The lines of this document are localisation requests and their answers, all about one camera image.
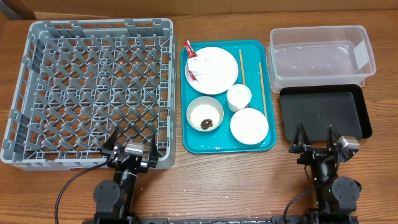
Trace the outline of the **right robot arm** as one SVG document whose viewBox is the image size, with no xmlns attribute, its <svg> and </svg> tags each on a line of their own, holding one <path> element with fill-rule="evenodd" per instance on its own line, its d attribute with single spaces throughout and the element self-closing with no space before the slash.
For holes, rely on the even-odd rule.
<svg viewBox="0 0 398 224">
<path fill-rule="evenodd" d="M 361 184 L 349 177 L 340 177 L 340 164 L 350 160 L 359 151 L 359 142 L 352 136 L 342 136 L 336 129 L 327 127 L 326 147 L 313 147 L 302 123 L 297 125 L 289 152 L 298 154 L 297 163 L 304 168 L 313 187 L 294 197 L 286 206 L 284 223 L 357 223 L 351 214 L 357 209 Z M 315 193 L 317 208 L 308 209 L 302 217 L 289 218 L 290 206 L 311 192 Z"/>
</svg>

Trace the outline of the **white red wrapper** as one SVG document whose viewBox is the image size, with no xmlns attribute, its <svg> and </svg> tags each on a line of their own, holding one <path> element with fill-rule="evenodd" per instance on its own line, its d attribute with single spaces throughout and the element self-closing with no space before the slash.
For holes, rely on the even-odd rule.
<svg viewBox="0 0 398 224">
<path fill-rule="evenodd" d="M 193 49 L 189 40 L 183 43 L 187 51 L 187 68 L 188 74 L 192 80 L 198 80 L 203 74 L 203 61 Z"/>
</svg>

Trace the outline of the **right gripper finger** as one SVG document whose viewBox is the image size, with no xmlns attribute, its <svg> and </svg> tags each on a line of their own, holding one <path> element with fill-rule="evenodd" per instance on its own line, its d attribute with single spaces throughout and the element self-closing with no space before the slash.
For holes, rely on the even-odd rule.
<svg viewBox="0 0 398 224">
<path fill-rule="evenodd" d="M 309 151 L 311 148 L 311 142 L 308 139 L 306 131 L 301 122 L 298 123 L 295 136 L 290 143 L 288 152 L 289 153 L 303 153 Z"/>
<path fill-rule="evenodd" d="M 340 137 L 339 132 L 332 125 L 328 125 L 326 135 L 327 149 L 335 149 L 335 140 L 339 140 Z"/>
</svg>

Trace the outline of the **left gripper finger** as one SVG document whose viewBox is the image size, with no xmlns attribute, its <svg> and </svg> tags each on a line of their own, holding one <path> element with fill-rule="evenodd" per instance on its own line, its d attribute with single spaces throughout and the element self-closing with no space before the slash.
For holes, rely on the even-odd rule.
<svg viewBox="0 0 398 224">
<path fill-rule="evenodd" d="M 117 140 L 118 135 L 118 128 L 116 128 L 112 135 L 104 142 L 101 147 L 101 154 L 113 154 L 114 152 L 114 145 Z"/>
<path fill-rule="evenodd" d="M 149 151 L 149 160 L 150 161 L 158 161 L 159 160 L 159 151 L 157 148 L 157 143 L 156 143 L 156 136 L 155 134 L 152 136 L 151 139 L 151 146 L 150 146 L 150 151 Z"/>
</svg>

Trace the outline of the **white cup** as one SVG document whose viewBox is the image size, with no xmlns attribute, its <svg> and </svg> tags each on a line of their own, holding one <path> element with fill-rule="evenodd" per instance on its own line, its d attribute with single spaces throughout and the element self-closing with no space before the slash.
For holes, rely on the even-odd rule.
<svg viewBox="0 0 398 224">
<path fill-rule="evenodd" d="M 235 84 L 229 88 L 226 94 L 228 108 L 237 112 L 247 107 L 252 98 L 251 90 L 243 84 Z"/>
</svg>

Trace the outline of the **grey bowl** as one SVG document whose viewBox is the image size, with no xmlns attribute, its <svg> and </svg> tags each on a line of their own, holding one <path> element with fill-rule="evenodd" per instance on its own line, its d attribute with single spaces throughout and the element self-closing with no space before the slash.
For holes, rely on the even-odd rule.
<svg viewBox="0 0 398 224">
<path fill-rule="evenodd" d="M 198 98 L 196 98 L 196 99 L 194 99 L 190 104 L 189 104 L 189 106 L 188 106 L 188 108 L 187 108 L 187 120 L 188 120 L 188 123 L 191 125 L 191 122 L 190 122 L 190 113 L 192 112 L 192 110 L 195 108 L 195 107 L 197 107 L 198 105 L 211 105 L 211 106 L 214 106 L 217 110 L 218 110 L 218 112 L 219 112 L 219 114 L 220 114 L 220 123 L 217 125 L 217 127 L 222 123 L 222 121 L 223 121 L 223 117 L 224 117 L 224 109 L 223 109 L 223 107 L 222 107 L 222 105 L 220 104 L 220 102 L 218 101 L 218 100 L 216 100 L 215 98 L 212 98 L 212 97 L 210 97 L 210 96 L 201 96 L 201 97 L 198 97 Z"/>
</svg>

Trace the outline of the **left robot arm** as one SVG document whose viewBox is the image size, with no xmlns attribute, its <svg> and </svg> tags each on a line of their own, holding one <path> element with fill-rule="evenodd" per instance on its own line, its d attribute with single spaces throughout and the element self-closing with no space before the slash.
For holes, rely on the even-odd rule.
<svg viewBox="0 0 398 224">
<path fill-rule="evenodd" d="M 107 157 L 107 166 L 114 169 L 114 175 L 94 190 L 95 223 L 137 223 L 135 214 L 130 212 L 137 176 L 155 168 L 159 160 L 155 137 L 149 141 L 150 151 L 145 156 L 142 143 L 120 145 L 117 135 L 115 130 L 100 149 L 101 155 Z"/>
</svg>

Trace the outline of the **white rice pile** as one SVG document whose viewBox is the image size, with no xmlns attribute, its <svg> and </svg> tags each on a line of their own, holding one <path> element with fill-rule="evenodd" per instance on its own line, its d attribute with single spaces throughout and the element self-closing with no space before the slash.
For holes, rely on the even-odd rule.
<svg viewBox="0 0 398 224">
<path fill-rule="evenodd" d="M 204 119 L 211 119 L 213 121 L 213 127 L 207 130 L 202 130 L 200 123 Z M 198 105 L 190 113 L 190 122 L 195 129 L 200 131 L 211 131 L 220 123 L 220 114 L 214 106 Z"/>
</svg>

